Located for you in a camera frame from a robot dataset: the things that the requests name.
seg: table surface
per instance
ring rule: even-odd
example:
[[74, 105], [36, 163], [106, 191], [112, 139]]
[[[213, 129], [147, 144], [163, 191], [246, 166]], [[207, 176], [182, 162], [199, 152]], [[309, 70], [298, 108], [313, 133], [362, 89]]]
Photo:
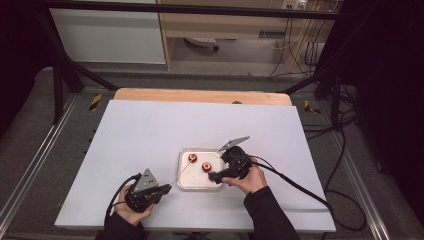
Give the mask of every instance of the table surface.
[[[228, 99], [222, 101], [216, 98], [219, 95]], [[253, 104], [254, 96], [259, 95], [267, 97], [258, 98], [262, 105]], [[213, 103], [190, 102], [188, 96], [195, 101], [203, 96], [204, 101]], [[249, 104], [223, 103], [233, 101]], [[185, 147], [220, 148], [229, 139], [246, 135], [251, 138], [240, 146], [247, 153], [265, 158], [278, 171], [324, 198], [297, 110], [290, 105], [284, 94], [119, 90], [109, 102], [55, 225], [102, 228], [110, 199], [129, 176], [149, 168], [160, 184], [171, 183], [177, 175], [179, 152]], [[335, 231], [322, 204], [275, 174], [265, 174], [297, 231]], [[243, 199], [239, 189], [226, 185], [217, 191], [187, 191], [173, 184], [143, 225], [150, 231], [252, 231]]]

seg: hand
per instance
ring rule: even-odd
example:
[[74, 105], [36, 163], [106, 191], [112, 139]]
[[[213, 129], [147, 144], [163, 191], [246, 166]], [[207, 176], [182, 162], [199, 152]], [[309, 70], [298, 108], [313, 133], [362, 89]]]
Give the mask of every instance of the hand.
[[[250, 157], [253, 162], [258, 162], [255, 158]], [[257, 166], [252, 165], [249, 173], [243, 179], [235, 179], [235, 178], [222, 178], [222, 182], [228, 185], [234, 185], [240, 188], [245, 194], [249, 192], [254, 193], [261, 188], [268, 186], [265, 179], [264, 172]]]
[[121, 216], [125, 221], [129, 222], [130, 224], [137, 226], [137, 224], [142, 220], [150, 216], [153, 210], [154, 204], [150, 205], [146, 211], [142, 213], [134, 212], [131, 210], [127, 204], [125, 203], [125, 195], [127, 194], [128, 189], [130, 188], [130, 185], [127, 185], [122, 188], [121, 192], [119, 193], [119, 200], [120, 204], [115, 205], [115, 212]]

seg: clear plastic tray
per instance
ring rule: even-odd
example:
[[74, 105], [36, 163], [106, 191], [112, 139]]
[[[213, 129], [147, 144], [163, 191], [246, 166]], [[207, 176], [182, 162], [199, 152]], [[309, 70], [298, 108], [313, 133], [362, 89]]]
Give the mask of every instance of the clear plastic tray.
[[[197, 155], [196, 162], [189, 162], [188, 156], [190, 154]], [[224, 169], [224, 162], [221, 159], [221, 153], [218, 149], [182, 149], [178, 161], [178, 186], [187, 190], [216, 190], [221, 187], [222, 183], [216, 184], [214, 181], [209, 180], [208, 174], [203, 171], [202, 164], [205, 162], [211, 164], [211, 171], [219, 172]]]

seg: black sleeve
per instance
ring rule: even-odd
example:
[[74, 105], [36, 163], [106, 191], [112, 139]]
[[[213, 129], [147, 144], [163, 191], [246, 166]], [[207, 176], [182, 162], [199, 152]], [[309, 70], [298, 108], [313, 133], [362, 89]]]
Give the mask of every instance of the black sleeve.
[[141, 239], [143, 230], [141, 223], [137, 226], [131, 225], [114, 212], [95, 240], [138, 240]]
[[253, 220], [256, 240], [300, 239], [271, 188], [264, 187], [249, 193], [244, 199], [244, 206]]

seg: electrical outlet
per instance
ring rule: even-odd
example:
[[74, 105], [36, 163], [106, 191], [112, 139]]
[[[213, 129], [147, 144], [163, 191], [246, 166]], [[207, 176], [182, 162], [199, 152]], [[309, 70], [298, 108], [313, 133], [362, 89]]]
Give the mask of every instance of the electrical outlet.
[[304, 10], [308, 0], [284, 0], [282, 9], [287, 10]]
[[298, 6], [300, 9], [305, 9], [306, 8], [306, 4], [308, 3], [308, 0], [298, 0]]
[[284, 0], [282, 9], [294, 10], [297, 0]]

